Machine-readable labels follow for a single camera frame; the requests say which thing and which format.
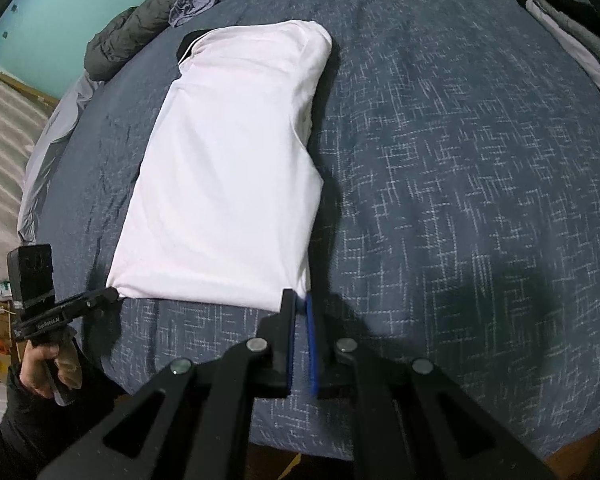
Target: folded clothes stack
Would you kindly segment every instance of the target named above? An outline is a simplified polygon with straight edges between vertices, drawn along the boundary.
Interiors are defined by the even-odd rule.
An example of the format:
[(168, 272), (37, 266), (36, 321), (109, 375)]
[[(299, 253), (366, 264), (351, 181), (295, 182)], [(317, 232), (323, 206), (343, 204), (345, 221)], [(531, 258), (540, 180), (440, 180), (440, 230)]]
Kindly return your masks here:
[(589, 0), (516, 0), (589, 74), (600, 90), (600, 15)]

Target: folded white garment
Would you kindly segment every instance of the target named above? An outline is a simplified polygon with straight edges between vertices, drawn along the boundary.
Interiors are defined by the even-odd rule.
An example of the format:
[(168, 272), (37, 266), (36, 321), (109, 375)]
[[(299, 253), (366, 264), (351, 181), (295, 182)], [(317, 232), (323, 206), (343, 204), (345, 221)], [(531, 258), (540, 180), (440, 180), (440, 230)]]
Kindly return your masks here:
[(197, 39), (156, 119), (107, 286), (278, 311), (304, 297), (322, 179), (306, 152), (331, 51), (317, 23)]

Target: bed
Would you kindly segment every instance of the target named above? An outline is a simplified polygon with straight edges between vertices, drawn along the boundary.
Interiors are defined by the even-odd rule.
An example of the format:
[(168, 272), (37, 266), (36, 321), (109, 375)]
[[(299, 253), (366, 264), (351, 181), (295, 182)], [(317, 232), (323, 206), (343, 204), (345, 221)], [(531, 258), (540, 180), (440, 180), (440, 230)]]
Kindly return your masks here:
[[(314, 303), (384, 356), (430, 356), (540, 457), (599, 428), (600, 94), (515, 0), (225, 0), (165, 30), (95, 91), (51, 180), (38, 242), (57, 295), (106, 281), (182, 38), (289, 19), (333, 38), (308, 147)], [(134, 392), (266, 315), (125, 300), (80, 338)], [(346, 405), (309, 393), (302, 317), (294, 366), (251, 441), (350, 458)]]

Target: rolled gray comforter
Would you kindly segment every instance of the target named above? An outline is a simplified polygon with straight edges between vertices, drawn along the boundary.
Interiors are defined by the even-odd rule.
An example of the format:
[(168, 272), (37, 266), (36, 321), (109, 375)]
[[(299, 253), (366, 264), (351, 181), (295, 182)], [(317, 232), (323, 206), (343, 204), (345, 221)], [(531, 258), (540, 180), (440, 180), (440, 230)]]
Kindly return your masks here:
[(94, 81), (108, 81), (169, 26), (176, 0), (145, 0), (124, 10), (87, 44), (84, 68)]

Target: screw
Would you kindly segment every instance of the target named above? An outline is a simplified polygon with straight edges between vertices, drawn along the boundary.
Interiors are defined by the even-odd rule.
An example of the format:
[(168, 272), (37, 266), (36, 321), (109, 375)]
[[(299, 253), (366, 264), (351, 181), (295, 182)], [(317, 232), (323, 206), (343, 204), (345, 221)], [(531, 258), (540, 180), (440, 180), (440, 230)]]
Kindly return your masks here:
[(433, 371), (433, 363), (428, 359), (420, 358), (411, 363), (414, 372), (420, 375), (429, 375)]
[(247, 348), (252, 352), (263, 352), (267, 349), (269, 343), (261, 337), (252, 337), (247, 341)]
[(191, 369), (191, 361), (185, 359), (184, 357), (180, 357), (171, 361), (169, 368), (175, 375), (182, 375)]
[(338, 339), (336, 341), (336, 348), (343, 352), (344, 354), (348, 354), (349, 352), (353, 352), (356, 348), (358, 348), (358, 343), (350, 337), (343, 337), (342, 339)]

